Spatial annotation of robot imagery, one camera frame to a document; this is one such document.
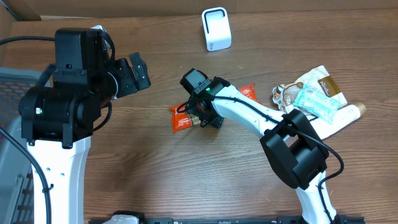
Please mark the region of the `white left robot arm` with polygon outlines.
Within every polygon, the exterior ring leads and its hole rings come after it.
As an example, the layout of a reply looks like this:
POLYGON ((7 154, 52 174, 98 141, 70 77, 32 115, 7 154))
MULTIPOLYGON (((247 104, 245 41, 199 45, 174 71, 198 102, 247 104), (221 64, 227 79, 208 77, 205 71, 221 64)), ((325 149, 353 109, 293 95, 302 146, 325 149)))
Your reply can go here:
POLYGON ((21 135, 35 159, 34 222, 83 223, 84 174, 103 108, 150 87, 139 53, 116 59, 101 27, 55 33, 55 62, 21 98, 21 135))

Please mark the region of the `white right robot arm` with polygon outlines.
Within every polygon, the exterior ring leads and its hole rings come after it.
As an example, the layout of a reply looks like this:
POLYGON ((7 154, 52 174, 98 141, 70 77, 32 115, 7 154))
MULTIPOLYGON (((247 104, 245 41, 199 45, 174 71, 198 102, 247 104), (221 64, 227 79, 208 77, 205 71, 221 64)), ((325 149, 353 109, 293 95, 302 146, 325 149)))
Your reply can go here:
POLYGON ((272 170, 295 189, 307 223, 336 223, 337 212, 326 191, 326 159, 329 150, 299 110, 285 114, 246 96, 230 82, 208 78, 191 69, 180 81, 189 99, 178 113, 194 114, 200 126, 230 119, 259 138, 272 170))

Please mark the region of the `white tube gold cap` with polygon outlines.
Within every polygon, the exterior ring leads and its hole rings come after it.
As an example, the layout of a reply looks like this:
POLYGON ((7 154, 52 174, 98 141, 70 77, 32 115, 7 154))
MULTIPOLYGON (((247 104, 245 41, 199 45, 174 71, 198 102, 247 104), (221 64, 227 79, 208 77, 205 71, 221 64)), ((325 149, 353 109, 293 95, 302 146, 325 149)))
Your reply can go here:
POLYGON ((341 129, 345 128, 349 124, 353 123, 360 117, 366 114, 366 107, 362 103, 356 103, 354 105, 348 105, 344 108, 339 109, 334 118, 333 122, 327 123, 321 118, 316 118, 310 121, 310 124, 317 132, 319 137, 324 140, 341 129))

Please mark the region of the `brown Pantree snack pouch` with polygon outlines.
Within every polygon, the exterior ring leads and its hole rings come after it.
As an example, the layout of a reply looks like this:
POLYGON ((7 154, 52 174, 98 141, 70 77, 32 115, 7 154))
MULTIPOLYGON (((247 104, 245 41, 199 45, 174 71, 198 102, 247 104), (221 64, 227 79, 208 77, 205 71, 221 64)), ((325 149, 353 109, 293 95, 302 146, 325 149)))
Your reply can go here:
POLYGON ((348 104, 343 92, 323 65, 313 68, 293 83, 275 86, 272 89, 272 100, 281 111, 289 113, 294 109, 293 102, 304 86, 314 88, 339 101, 340 108, 348 104))

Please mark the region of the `teal snack wrapper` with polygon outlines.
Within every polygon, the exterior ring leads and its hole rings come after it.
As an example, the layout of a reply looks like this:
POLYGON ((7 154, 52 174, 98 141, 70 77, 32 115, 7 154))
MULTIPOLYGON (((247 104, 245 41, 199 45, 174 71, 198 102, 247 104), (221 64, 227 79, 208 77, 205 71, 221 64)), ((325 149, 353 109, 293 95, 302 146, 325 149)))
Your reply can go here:
POLYGON ((293 105, 332 124, 341 103, 315 88, 304 85, 299 91, 293 105))

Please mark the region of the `orange biscuit packet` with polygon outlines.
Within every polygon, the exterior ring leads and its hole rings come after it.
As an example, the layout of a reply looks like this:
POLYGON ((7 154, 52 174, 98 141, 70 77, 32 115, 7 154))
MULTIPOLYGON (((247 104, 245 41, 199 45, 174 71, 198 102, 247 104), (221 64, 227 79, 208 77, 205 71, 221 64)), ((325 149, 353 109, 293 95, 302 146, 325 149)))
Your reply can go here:
MULTIPOLYGON (((254 89, 255 83, 251 83, 248 85, 244 85, 239 87, 239 91, 246 97, 259 102, 257 100, 256 91, 254 89)), ((168 107, 168 109, 172 112, 171 124, 172 124, 172 131, 175 134, 177 131, 191 128, 192 126, 199 125, 200 120, 194 114, 186 114, 186 113, 178 113, 177 108, 179 105, 168 107)))

